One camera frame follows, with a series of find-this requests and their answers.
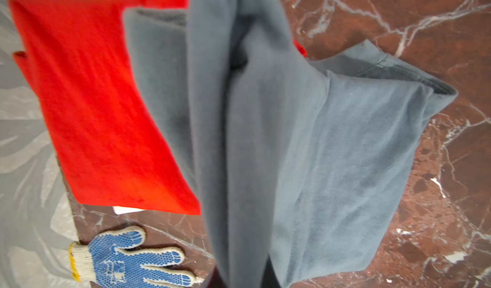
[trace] gray t-shirt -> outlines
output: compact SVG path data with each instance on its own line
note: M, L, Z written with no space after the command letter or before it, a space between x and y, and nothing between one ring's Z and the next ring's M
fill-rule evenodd
M279 0L124 15L141 96L197 194L218 271L259 287L364 269L430 117L457 91L365 41L308 62Z

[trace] work glove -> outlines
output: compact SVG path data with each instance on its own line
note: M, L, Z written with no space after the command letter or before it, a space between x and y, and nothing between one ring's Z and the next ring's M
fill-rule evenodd
M128 251L145 241L145 230L130 226L98 234L88 245L70 245L73 277L92 281L104 288L181 288L195 283L194 274L170 270L186 256L177 247Z

